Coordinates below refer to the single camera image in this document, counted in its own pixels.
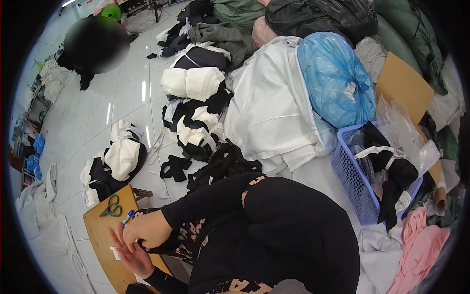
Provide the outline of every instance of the scissors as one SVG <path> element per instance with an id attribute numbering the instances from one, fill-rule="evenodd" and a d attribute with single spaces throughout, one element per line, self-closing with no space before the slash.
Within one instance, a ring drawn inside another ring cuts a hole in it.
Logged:
<path id="1" fill-rule="evenodd" d="M 116 201 L 111 203 L 111 200 L 116 197 Z M 102 217 L 102 216 L 105 216 L 105 215 L 111 215 L 113 217 L 118 217 L 118 216 L 121 216 L 121 213 L 122 213 L 122 207 L 120 205 L 118 205 L 119 203 L 119 196 L 116 195 L 116 194 L 113 194 L 111 195 L 111 197 L 108 198 L 108 206 L 106 207 L 105 210 L 103 210 L 102 213 L 100 213 L 99 217 Z M 113 214 L 113 212 L 119 208 L 119 213 L 116 215 L 116 214 Z"/>

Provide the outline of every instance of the dark green fabric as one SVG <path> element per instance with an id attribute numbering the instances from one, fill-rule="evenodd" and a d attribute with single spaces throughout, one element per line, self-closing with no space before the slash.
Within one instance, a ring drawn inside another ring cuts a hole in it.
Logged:
<path id="1" fill-rule="evenodd" d="M 444 62 L 434 30 L 424 13 L 408 0 L 374 0 L 374 6 L 377 14 L 383 16 L 406 40 L 424 78 L 439 94 L 446 95 L 446 84 L 441 73 Z"/>
<path id="2" fill-rule="evenodd" d="M 266 9 L 258 0 L 211 0 L 211 3 L 214 5 L 214 15 L 221 22 L 233 22 L 250 30 Z"/>
<path id="3" fill-rule="evenodd" d="M 230 52 L 233 68 L 241 66 L 256 51 L 250 32 L 234 23 L 196 24 L 189 29 L 188 36 L 191 42 L 211 41 L 214 46 Z"/>
<path id="4" fill-rule="evenodd" d="M 449 126 L 445 126 L 438 132 L 439 148 L 444 153 L 442 159 L 450 159 L 458 162 L 459 160 L 459 146 L 454 133 Z"/>
<path id="5" fill-rule="evenodd" d="M 380 36 L 381 43 L 387 49 L 398 56 L 401 60 L 411 66 L 417 73 L 423 76 L 421 67 L 419 67 L 413 52 L 408 46 L 405 39 L 389 24 L 385 18 L 377 14 L 377 21 L 379 23 L 378 35 Z"/>

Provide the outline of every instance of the wooden board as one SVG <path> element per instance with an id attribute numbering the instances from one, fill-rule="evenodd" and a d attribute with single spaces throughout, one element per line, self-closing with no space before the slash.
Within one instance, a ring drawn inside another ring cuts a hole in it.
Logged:
<path id="1" fill-rule="evenodd" d="M 112 217 L 106 215 L 99 217 L 99 214 L 108 205 L 108 199 L 93 207 L 83 215 L 86 231 L 90 238 L 94 253 L 103 268 L 104 273 L 110 280 L 117 294 L 125 294 L 127 285 L 136 283 L 134 273 L 130 272 L 121 261 L 116 260 L 113 252 L 110 250 L 112 246 L 111 238 L 108 234 L 108 228 L 117 229 L 121 221 L 131 209 L 138 209 L 135 201 L 134 193 L 131 185 L 127 185 L 116 192 L 119 196 L 119 205 L 122 207 L 122 215 L 120 217 Z M 162 271 L 171 275 L 170 270 L 158 254 L 150 254 L 152 263 Z"/>

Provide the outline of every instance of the blue plastic bag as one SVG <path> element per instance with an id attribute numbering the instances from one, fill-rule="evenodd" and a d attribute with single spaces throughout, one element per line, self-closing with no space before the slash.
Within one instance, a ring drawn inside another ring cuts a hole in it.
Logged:
<path id="1" fill-rule="evenodd" d="M 297 47 L 313 111 L 336 128 L 373 120 L 376 94 L 369 74 L 346 40 L 316 32 Z"/>
<path id="2" fill-rule="evenodd" d="M 44 149 L 44 144 L 46 143 L 46 139 L 42 134 L 36 134 L 36 139 L 34 140 L 33 143 L 33 148 L 36 149 L 38 154 L 42 154 L 42 151 Z"/>

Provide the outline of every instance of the pink fabric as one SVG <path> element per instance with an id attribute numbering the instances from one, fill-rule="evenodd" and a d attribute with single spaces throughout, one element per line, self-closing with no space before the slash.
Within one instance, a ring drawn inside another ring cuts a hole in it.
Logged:
<path id="1" fill-rule="evenodd" d="M 258 0 L 259 3 L 263 4 L 264 6 L 267 6 L 271 0 Z"/>
<path id="2" fill-rule="evenodd" d="M 434 265 L 450 229 L 426 226 L 426 208 L 420 207 L 408 215 L 402 234 L 400 268 L 387 294 L 406 294 L 421 283 Z"/>
<path id="3" fill-rule="evenodd" d="M 269 43 L 272 39 L 278 37 L 277 34 L 271 29 L 266 23 L 264 16 L 255 20 L 253 24 L 253 33 L 251 39 L 255 43 L 257 48 Z"/>

